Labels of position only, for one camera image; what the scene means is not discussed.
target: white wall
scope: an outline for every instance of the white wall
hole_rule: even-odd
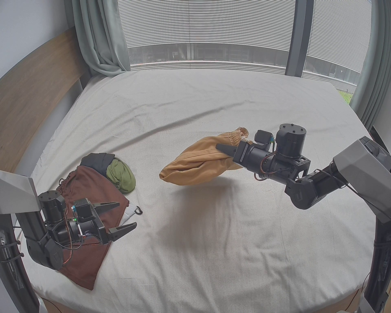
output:
[[[64,0],[0,0],[0,77],[30,52],[67,29]],[[46,143],[80,92],[81,85],[77,82],[34,136],[35,144],[23,156],[25,161],[19,166],[20,174],[31,174]],[[0,313],[17,312],[1,281],[0,304]]]
[[[391,153],[391,86],[373,126]]]

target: folded green cloth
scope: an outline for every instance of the folded green cloth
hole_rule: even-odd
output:
[[[106,176],[123,194],[131,192],[136,187],[136,179],[132,171],[118,158],[114,158],[107,167]]]

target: bed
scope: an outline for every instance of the bed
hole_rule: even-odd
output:
[[[7,88],[17,68],[0,80],[0,120],[8,117],[0,123],[3,170],[15,170],[39,125],[86,70],[74,30],[63,39],[68,45],[49,49],[57,58],[40,67],[57,75],[23,72],[22,94]],[[110,246],[92,291],[34,263],[22,235],[34,289],[80,313],[354,311],[370,270],[375,216],[348,189],[299,210],[283,185],[257,182],[244,169],[196,186],[159,179],[202,137],[242,126],[253,138],[285,122],[307,129],[303,154],[311,170],[368,136],[324,82],[210,69],[93,77],[43,151],[32,174],[36,190],[56,188],[90,152],[115,153],[135,174],[127,198],[144,214],[133,215],[137,228]]]

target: wooden headboard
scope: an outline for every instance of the wooden headboard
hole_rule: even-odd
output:
[[[0,79],[1,170],[15,171],[36,131],[87,69],[73,27]]]

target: curtain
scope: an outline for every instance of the curtain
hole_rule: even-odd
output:
[[[72,0],[77,39],[92,74],[130,71],[117,0]]]
[[[371,130],[391,80],[391,4],[372,1],[371,37],[356,92],[350,106]]]

